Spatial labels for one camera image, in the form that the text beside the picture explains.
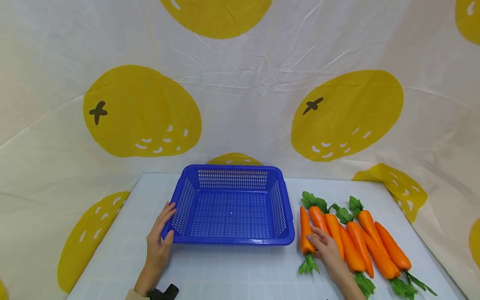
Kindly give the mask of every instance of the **white table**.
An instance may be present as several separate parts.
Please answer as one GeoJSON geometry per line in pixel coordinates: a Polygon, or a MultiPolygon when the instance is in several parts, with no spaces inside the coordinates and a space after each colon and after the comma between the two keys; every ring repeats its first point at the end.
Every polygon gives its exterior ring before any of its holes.
{"type": "MultiPolygon", "coordinates": [[[[145,237],[169,201],[179,174],[146,173],[112,224],[68,300],[121,300],[143,267],[145,237]]],[[[441,265],[430,254],[382,184],[342,180],[286,178],[294,224],[299,228],[302,191],[346,206],[353,195],[362,200],[412,262],[411,273],[433,288],[439,297],[423,291],[416,299],[465,299],[441,265]]],[[[157,288],[175,284],[178,300],[335,300],[340,292],[321,262],[320,274],[299,275],[303,257],[297,238],[287,247],[229,247],[174,244],[171,262],[157,288]]],[[[375,269],[377,289],[370,299],[399,299],[375,269]]]]}

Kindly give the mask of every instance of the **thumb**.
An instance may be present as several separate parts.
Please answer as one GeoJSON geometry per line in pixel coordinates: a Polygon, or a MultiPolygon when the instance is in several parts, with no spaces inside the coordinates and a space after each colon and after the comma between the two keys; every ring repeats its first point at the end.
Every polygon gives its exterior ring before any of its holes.
{"type": "Polygon", "coordinates": [[[170,230],[162,243],[162,251],[170,252],[170,246],[173,243],[173,230],[170,230]]]}

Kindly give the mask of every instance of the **sleeve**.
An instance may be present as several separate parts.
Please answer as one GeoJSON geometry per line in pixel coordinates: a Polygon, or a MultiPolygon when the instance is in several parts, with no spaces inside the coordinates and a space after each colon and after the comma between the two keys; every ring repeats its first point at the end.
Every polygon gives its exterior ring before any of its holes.
{"type": "Polygon", "coordinates": [[[150,300],[150,298],[142,297],[131,289],[128,291],[125,300],[150,300]]]}

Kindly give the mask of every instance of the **yellow orange print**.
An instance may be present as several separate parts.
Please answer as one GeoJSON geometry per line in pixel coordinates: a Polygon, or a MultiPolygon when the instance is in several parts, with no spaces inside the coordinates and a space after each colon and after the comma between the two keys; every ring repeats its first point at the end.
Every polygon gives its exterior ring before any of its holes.
{"type": "Polygon", "coordinates": [[[142,66],[125,65],[100,76],[85,94],[83,112],[93,139],[118,157],[182,154],[202,132],[190,94],[142,66]]]}
{"type": "Polygon", "coordinates": [[[352,180],[382,182],[395,201],[413,223],[417,212],[427,201],[427,193],[409,175],[386,164],[376,164],[366,171],[360,171],[352,180]]]}
{"type": "Polygon", "coordinates": [[[318,162],[355,154],[380,140],[400,116],[403,89],[390,73],[346,73],[312,90],[292,123],[293,148],[318,162]]]}
{"type": "Polygon", "coordinates": [[[8,300],[7,288],[4,286],[2,280],[0,279],[0,300],[8,300]]]}
{"type": "Polygon", "coordinates": [[[71,292],[129,194],[117,192],[103,198],[90,207],[73,228],[57,269],[57,281],[64,292],[71,292]]]}
{"type": "Polygon", "coordinates": [[[480,45],[480,0],[456,0],[455,23],[466,40],[480,45]]]}
{"type": "Polygon", "coordinates": [[[160,0],[188,30],[210,38],[232,38],[252,29],[272,0],[160,0]]]}
{"type": "Polygon", "coordinates": [[[480,269],[480,218],[475,221],[472,229],[470,229],[468,244],[470,246],[470,253],[472,254],[473,260],[477,264],[477,268],[480,269]]]}
{"type": "Polygon", "coordinates": [[[243,166],[263,166],[261,162],[253,157],[243,153],[227,153],[215,157],[207,164],[211,165],[243,165],[243,166]]]}

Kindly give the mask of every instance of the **blue plastic basket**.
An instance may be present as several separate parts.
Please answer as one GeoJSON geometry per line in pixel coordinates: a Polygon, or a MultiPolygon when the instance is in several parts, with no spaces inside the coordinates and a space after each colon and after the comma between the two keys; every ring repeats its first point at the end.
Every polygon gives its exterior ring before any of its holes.
{"type": "Polygon", "coordinates": [[[282,172],[275,167],[191,165],[171,202],[177,212],[163,231],[175,243],[289,245],[293,215],[282,172]]]}

